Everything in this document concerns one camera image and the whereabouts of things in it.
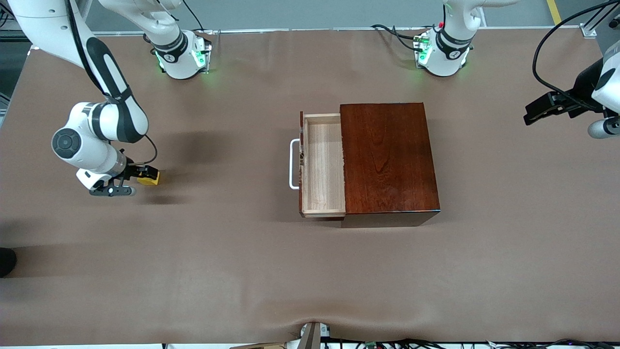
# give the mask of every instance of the brown wooden box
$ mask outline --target brown wooden box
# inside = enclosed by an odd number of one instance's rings
[[[440,211],[423,103],[300,115],[299,213],[342,227],[413,227]]]

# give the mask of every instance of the table surface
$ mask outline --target table surface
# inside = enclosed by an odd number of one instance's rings
[[[141,37],[104,38],[151,122],[161,185],[90,197],[51,151],[80,101],[78,67],[31,52],[0,132],[0,345],[289,340],[618,340],[618,140],[597,116],[531,127],[545,30],[481,30],[456,76],[414,68],[372,31],[225,35],[212,71],[174,81]],[[541,52],[568,88],[600,57],[578,29]],[[302,219],[288,188],[299,111],[424,102],[442,212],[417,228]],[[148,142],[123,145],[137,161]]]

